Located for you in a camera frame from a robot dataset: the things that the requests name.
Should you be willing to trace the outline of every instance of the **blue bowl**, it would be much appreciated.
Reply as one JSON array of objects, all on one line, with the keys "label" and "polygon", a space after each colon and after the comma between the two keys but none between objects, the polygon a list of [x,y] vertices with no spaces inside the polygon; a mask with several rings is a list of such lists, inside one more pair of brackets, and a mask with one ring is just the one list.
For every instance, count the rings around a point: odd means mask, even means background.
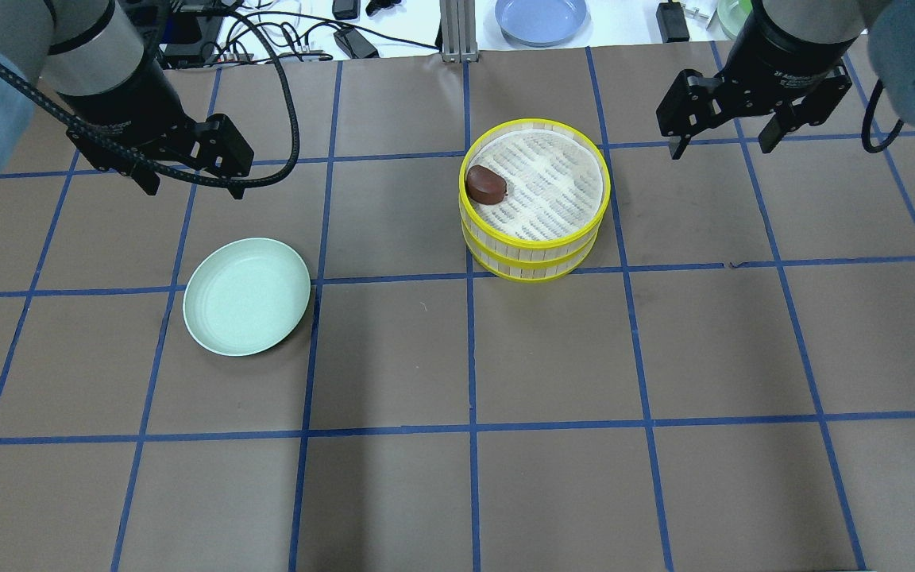
[{"label": "blue bowl", "polygon": [[527,46],[556,46],[570,40],[588,17],[585,0],[496,0],[496,22],[504,35]]}]

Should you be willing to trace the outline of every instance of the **yellow basket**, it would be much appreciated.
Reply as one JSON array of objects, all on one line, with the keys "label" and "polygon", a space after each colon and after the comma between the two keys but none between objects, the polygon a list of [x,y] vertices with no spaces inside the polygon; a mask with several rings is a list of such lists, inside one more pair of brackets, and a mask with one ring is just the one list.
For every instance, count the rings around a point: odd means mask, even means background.
[{"label": "yellow basket", "polygon": [[[486,222],[476,211],[465,192],[465,174],[486,145],[516,131],[547,130],[577,142],[599,166],[602,193],[595,216],[567,235],[545,240],[518,238]],[[493,274],[516,282],[546,282],[567,274],[585,260],[595,244],[603,213],[609,207],[609,169],[602,153],[581,131],[549,119],[516,119],[486,131],[475,141],[461,163],[458,202],[461,209],[461,231],[472,256]]]}]

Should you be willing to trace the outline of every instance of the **white plate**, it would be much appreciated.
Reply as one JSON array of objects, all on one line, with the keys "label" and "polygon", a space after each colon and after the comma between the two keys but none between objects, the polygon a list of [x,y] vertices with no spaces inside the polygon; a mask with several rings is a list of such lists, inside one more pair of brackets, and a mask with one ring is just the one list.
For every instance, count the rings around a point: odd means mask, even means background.
[{"label": "white plate", "polygon": [[215,354],[257,354],[298,326],[309,291],[309,271],[291,246],[244,238],[200,263],[186,285],[182,316],[193,339]]}]

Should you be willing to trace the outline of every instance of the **metal bracket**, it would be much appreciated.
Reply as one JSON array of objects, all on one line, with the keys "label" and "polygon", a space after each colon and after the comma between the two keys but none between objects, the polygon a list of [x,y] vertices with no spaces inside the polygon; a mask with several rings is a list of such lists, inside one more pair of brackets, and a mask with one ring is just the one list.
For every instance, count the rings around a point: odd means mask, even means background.
[{"label": "metal bracket", "polygon": [[475,0],[440,0],[444,63],[479,61],[475,41]]}]

